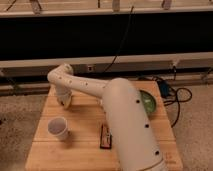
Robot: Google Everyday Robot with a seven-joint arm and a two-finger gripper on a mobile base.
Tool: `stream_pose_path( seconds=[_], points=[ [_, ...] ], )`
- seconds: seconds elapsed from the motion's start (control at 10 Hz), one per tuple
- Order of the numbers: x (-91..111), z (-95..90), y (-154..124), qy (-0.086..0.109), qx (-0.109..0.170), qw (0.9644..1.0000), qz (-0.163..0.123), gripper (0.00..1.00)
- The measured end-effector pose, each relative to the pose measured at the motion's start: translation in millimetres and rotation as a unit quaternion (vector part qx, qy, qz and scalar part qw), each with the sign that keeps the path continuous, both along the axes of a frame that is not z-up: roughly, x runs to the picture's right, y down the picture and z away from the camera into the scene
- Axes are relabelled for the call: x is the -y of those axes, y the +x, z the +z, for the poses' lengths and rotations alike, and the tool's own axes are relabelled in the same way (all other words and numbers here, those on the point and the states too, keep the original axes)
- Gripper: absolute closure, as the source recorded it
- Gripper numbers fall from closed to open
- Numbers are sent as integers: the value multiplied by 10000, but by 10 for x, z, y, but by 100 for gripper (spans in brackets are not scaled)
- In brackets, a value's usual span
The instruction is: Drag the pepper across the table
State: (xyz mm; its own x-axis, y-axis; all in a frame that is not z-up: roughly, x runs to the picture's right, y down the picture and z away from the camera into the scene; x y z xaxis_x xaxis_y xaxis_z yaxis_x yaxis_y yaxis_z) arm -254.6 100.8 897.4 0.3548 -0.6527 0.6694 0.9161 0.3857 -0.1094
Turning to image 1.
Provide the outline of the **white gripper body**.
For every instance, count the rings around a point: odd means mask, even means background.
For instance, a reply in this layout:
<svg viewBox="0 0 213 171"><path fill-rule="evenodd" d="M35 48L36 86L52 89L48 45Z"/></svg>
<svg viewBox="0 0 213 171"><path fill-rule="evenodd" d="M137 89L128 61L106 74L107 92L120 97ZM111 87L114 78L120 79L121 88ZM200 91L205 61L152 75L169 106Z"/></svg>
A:
<svg viewBox="0 0 213 171"><path fill-rule="evenodd" d="M55 91L58 103L67 109L72 100L71 90L63 87L56 87Z"/></svg>

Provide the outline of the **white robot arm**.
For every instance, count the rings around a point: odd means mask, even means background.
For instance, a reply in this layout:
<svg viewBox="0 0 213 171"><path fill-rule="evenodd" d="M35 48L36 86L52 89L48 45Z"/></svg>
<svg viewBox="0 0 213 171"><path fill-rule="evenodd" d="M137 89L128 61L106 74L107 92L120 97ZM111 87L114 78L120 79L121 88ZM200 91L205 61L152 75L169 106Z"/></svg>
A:
<svg viewBox="0 0 213 171"><path fill-rule="evenodd" d="M51 70L47 79L55 86L56 97L62 102L71 97L71 89L102 100L123 171L168 171L140 91L129 80L77 77L69 64Z"/></svg>

